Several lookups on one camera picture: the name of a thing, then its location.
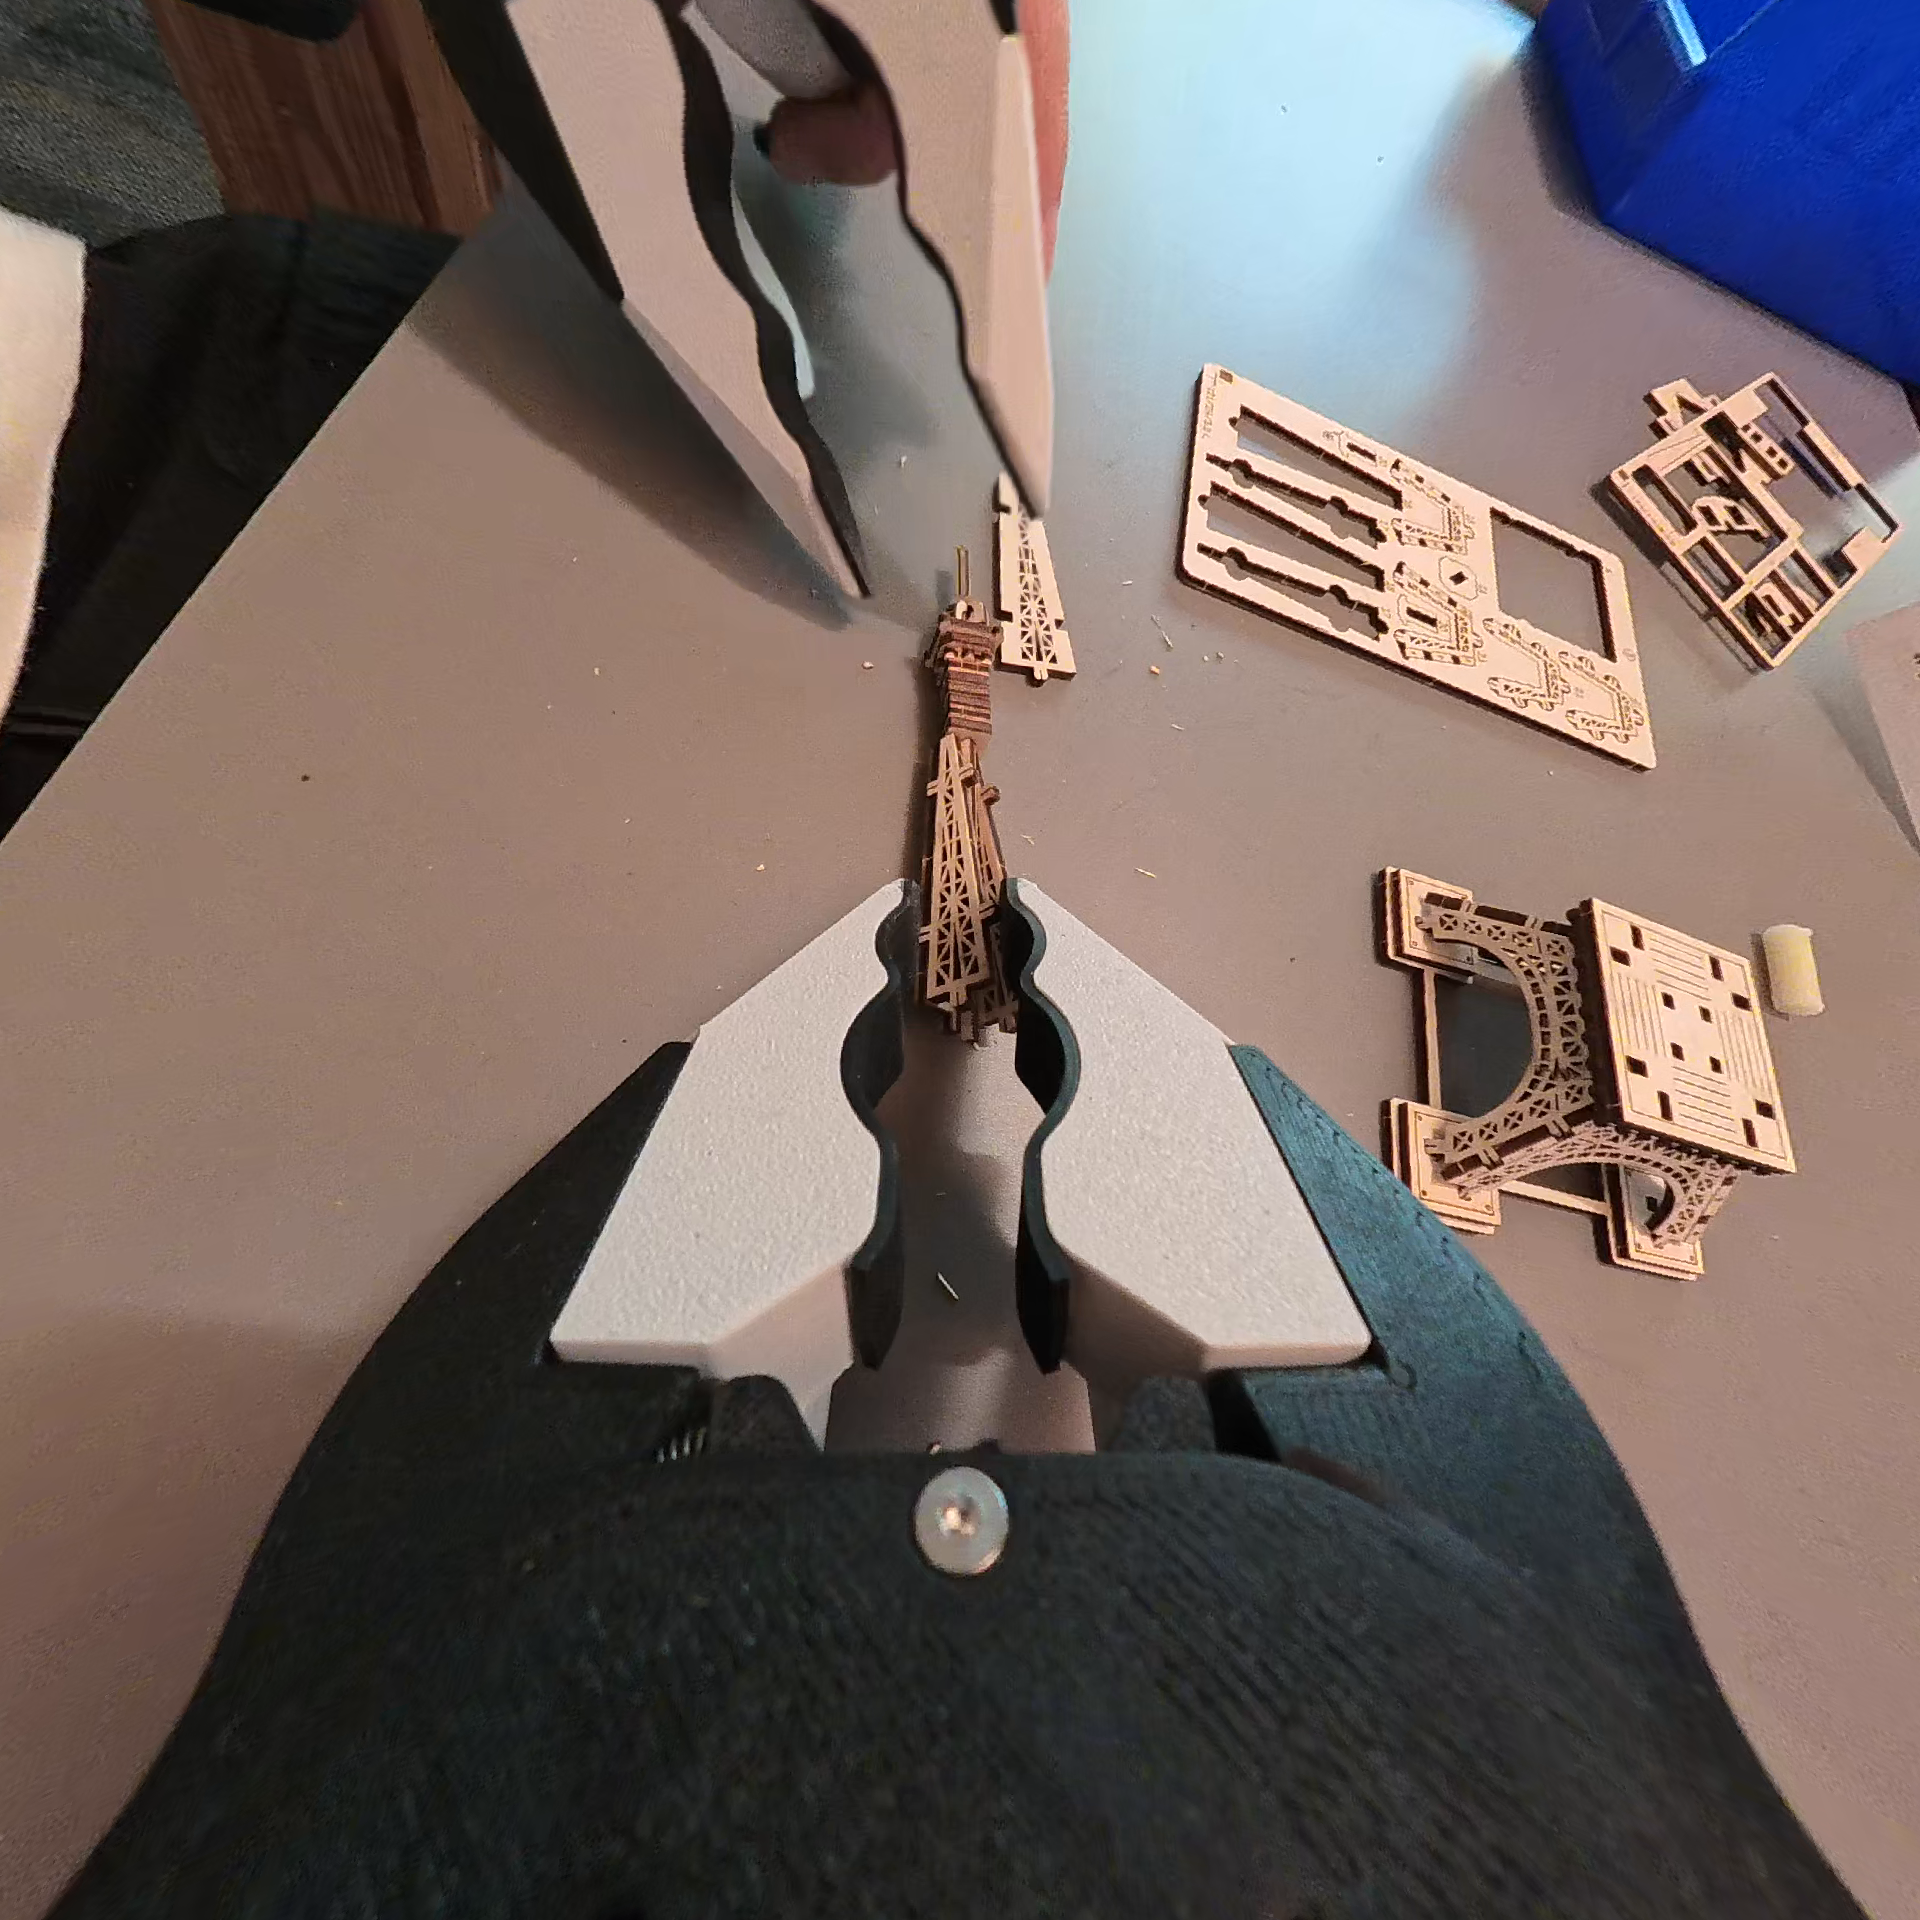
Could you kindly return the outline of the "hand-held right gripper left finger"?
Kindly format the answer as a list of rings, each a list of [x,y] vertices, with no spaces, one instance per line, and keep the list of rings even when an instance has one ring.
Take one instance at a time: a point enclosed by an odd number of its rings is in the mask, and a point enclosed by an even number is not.
[[[900,1150],[919,891],[889,881],[706,1020],[560,1309],[564,1361],[781,1381],[817,1440],[904,1288]]]

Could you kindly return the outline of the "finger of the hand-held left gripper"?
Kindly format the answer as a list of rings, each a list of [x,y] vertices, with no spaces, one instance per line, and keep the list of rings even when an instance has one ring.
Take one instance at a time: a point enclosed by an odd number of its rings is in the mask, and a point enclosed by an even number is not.
[[[840,1],[838,25],[886,84],[902,215],[947,282],[963,364],[1022,500],[1051,482],[1035,98],[1016,4]]]
[[[512,4],[512,25],[625,319],[834,585],[870,593],[815,374],[733,182],[735,123],[677,4]]]

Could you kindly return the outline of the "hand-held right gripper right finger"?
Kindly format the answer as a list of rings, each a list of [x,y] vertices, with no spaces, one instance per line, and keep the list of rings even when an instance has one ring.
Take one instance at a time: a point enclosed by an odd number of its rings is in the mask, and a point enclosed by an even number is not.
[[[1310,1369],[1373,1332],[1235,1043],[1033,881],[1006,886],[1022,1163],[1016,1300],[1044,1372],[1088,1385],[1094,1438],[1151,1378]]]

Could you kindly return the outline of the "wooden lattice piece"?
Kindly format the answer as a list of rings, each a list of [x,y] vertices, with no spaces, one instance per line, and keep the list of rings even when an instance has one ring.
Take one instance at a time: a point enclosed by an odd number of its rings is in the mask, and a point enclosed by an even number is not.
[[[1010,475],[999,473],[996,515],[996,627],[995,663],[1027,673],[1035,684],[1069,680],[1078,671],[1063,602],[1051,563],[1044,517],[1029,515]]]

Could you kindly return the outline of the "wooden tower spire model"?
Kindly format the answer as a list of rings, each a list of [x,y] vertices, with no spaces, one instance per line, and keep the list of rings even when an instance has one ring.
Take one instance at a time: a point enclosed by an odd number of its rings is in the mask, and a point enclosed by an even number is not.
[[[992,737],[991,673],[999,624],[970,591],[970,554],[955,554],[955,597],[925,663],[942,703],[927,797],[921,872],[919,997],[969,1043],[1019,1027],[1009,987],[1000,908],[1006,868],[992,809],[996,787],[982,750]]]

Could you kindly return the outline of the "person's left hand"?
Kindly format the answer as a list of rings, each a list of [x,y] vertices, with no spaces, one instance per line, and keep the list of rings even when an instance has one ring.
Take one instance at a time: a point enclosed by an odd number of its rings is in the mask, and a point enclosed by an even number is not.
[[[900,169],[893,108],[876,81],[822,100],[781,100],[753,137],[773,173],[800,186],[874,186]]]

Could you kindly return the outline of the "brown wooden furniture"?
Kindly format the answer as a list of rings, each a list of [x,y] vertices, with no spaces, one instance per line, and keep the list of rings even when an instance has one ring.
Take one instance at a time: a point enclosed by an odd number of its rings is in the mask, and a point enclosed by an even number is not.
[[[147,12],[227,213],[334,210],[455,236],[487,219],[495,153],[421,4],[364,4],[324,42],[200,4]]]

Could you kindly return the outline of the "person's black clothing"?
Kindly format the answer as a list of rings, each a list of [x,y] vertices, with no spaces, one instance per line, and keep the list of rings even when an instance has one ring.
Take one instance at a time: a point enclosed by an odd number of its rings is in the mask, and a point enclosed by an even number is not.
[[[133,677],[457,239],[321,213],[222,215],[85,245],[84,357],[2,828]]]

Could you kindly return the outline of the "wooden tower base model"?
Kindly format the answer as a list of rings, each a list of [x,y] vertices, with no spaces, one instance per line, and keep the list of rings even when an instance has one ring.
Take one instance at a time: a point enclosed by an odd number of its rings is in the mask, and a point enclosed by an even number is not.
[[[1397,1177],[1462,1234],[1521,1195],[1597,1219],[1603,1261],[1705,1274],[1705,1234],[1746,1175],[1796,1171],[1752,964],[1606,898],[1562,919],[1389,866],[1378,952],[1419,981],[1421,1097],[1382,1109]],[[1441,988],[1519,1003],[1524,1058],[1481,1114],[1445,1107]]]

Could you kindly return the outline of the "person's white clothing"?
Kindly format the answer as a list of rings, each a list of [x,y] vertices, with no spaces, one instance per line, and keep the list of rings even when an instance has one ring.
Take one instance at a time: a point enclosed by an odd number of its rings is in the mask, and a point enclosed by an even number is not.
[[[35,623],[55,477],[82,375],[84,241],[2,210],[2,707]]]

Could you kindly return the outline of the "large wooden puzzle sheet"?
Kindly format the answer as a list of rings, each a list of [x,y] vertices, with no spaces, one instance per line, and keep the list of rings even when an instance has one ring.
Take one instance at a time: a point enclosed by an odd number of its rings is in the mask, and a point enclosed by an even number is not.
[[[1495,530],[1580,563],[1600,644],[1505,598]],[[1195,377],[1183,583],[1632,768],[1657,767],[1621,562],[1225,364]]]

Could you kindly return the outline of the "blue plastic bin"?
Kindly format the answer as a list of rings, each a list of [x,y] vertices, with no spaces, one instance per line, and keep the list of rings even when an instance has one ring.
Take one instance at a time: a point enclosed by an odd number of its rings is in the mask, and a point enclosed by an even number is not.
[[[1915,1],[1551,1],[1536,38],[1603,223],[1917,384]]]

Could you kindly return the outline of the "white paper sheet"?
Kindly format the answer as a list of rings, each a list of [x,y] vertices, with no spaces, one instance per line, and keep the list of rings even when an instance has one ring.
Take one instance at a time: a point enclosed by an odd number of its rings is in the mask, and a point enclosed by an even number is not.
[[[1855,627],[1846,646],[1860,689],[1860,763],[1918,846],[1918,602]]]

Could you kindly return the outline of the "small wooden puzzle frame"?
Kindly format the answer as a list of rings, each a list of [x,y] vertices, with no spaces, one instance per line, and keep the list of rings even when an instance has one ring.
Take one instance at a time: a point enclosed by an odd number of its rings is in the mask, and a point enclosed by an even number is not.
[[[1607,491],[1717,631],[1784,663],[1884,562],[1900,517],[1779,374],[1727,396],[1657,388],[1651,442]]]

